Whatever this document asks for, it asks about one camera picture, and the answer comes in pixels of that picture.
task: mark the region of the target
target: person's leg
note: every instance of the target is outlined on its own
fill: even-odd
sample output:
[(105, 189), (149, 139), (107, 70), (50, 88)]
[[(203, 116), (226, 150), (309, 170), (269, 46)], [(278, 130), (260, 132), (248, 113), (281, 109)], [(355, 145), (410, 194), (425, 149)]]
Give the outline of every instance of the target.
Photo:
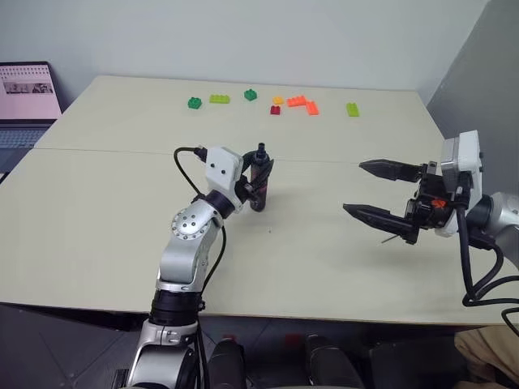
[(312, 385), (364, 388), (350, 359), (323, 336), (306, 339), (306, 367)]
[(212, 389), (246, 389), (243, 347), (234, 340), (222, 340), (208, 362)]

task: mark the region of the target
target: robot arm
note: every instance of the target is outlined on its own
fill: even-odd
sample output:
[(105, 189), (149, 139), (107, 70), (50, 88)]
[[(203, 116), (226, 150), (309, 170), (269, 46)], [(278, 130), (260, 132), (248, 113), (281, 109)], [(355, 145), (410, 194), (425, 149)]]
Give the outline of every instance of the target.
[(274, 162), (268, 159), (249, 182), (243, 172), (253, 163), (256, 152), (242, 157), (224, 147), (182, 150), (193, 151), (206, 163), (209, 192), (201, 194), (185, 175), (199, 195), (174, 216), (152, 309), (143, 323), (127, 378), (129, 387), (150, 387), (151, 383), (155, 385), (151, 387), (189, 389), (195, 382), (200, 383), (200, 362), (205, 365), (205, 356), (198, 313), (204, 308), (202, 292), (208, 281), (209, 249), (221, 229), (224, 243), (220, 259), (225, 248), (224, 219), (233, 212), (239, 213), (247, 200), (255, 202), (257, 193), (266, 190)]
[[(354, 218), (376, 229), (402, 237), (407, 243), (418, 240), (420, 229), (435, 229), (443, 237), (459, 234), (461, 267), (465, 281), (465, 306), (490, 304), (519, 304), (517, 298), (482, 300), (493, 288), (519, 276), (493, 280), (503, 265), (504, 257), (519, 268), (519, 197), (496, 193), (482, 193), (482, 153), (478, 132), (446, 139), (442, 151), (442, 176), (436, 175), (436, 163), (408, 165), (390, 160), (369, 160), (360, 167), (377, 177), (390, 180), (419, 182), (414, 197), (407, 203), (404, 217), (370, 205), (344, 204)], [(494, 250), (495, 266), (477, 283), (470, 273), (469, 246)], [(519, 336), (507, 314), (519, 312), (509, 308), (502, 313), (504, 321)]]

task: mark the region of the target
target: laptop keyboard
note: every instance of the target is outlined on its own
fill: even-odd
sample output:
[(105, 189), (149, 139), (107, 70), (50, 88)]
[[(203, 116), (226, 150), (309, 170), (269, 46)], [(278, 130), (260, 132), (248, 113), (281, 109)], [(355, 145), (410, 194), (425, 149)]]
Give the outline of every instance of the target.
[(34, 147), (45, 130), (0, 130), (0, 148)]

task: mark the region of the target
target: floor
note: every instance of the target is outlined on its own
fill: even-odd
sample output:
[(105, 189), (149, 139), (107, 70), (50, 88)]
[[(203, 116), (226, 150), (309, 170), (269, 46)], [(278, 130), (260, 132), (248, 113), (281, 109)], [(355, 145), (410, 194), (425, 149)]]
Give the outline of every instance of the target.
[[(318, 333), (339, 345), (372, 387), (370, 350), (405, 337), (452, 334), (451, 327), (391, 326), (317, 320), (203, 317), (208, 356), (224, 337), (245, 348), (257, 388), (304, 385), (302, 340)], [(110, 388), (116, 369), (128, 368), (138, 331), (119, 331), (0, 305), (0, 387)]]

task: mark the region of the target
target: lego brick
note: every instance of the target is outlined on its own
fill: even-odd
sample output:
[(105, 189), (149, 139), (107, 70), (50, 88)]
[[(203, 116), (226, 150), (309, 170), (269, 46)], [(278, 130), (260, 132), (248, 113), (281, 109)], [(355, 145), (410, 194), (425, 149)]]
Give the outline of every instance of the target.
[(286, 104), (289, 107), (299, 107), (307, 104), (307, 98), (305, 96), (296, 96), (286, 99)]
[(283, 99), (283, 97), (281, 96), (274, 96), (272, 98), (272, 102), (275, 104), (275, 105), (281, 105), (285, 102), (285, 99)]
[(360, 114), (358, 113), (357, 104), (355, 103), (346, 104), (346, 111), (348, 111), (348, 116), (351, 116), (353, 118), (360, 116)]
[(317, 104), (314, 101), (307, 101), (307, 112), (311, 116), (319, 115)]
[(209, 102), (214, 104), (229, 104), (230, 97), (227, 95), (211, 95), (209, 97)]
[(245, 96), (245, 98), (249, 101), (253, 101), (255, 99), (258, 98), (258, 94), (256, 93), (256, 91), (252, 90), (252, 89), (248, 89), (246, 90), (243, 95)]
[(187, 102), (187, 106), (191, 109), (198, 109), (198, 108), (200, 108), (201, 105), (202, 105), (202, 99), (200, 99), (199, 97), (192, 97)]
[(271, 115), (279, 115), (281, 113), (281, 107), (279, 105), (273, 105), (270, 107)]

